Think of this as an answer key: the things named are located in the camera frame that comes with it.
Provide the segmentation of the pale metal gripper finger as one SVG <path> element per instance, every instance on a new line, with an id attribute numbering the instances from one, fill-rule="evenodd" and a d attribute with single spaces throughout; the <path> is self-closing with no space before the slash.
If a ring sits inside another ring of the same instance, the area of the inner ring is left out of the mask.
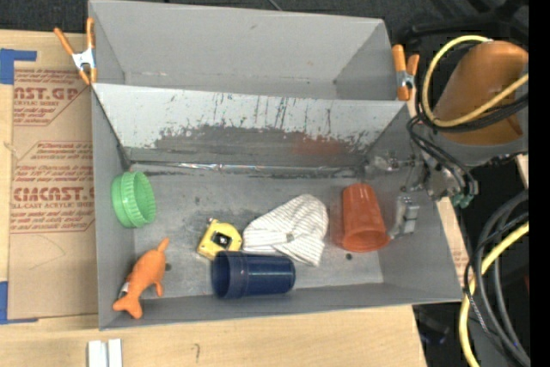
<path id="1" fill-rule="evenodd" d="M 396 199 L 394 224 L 388 233 L 391 239 L 395 240 L 414 233 L 419 209 L 418 201 L 410 195 L 401 195 Z"/>
<path id="2" fill-rule="evenodd" d="M 368 176 L 404 173 L 413 166 L 413 160 L 399 159 L 396 156 L 371 156 L 364 164 L 364 173 Z"/>

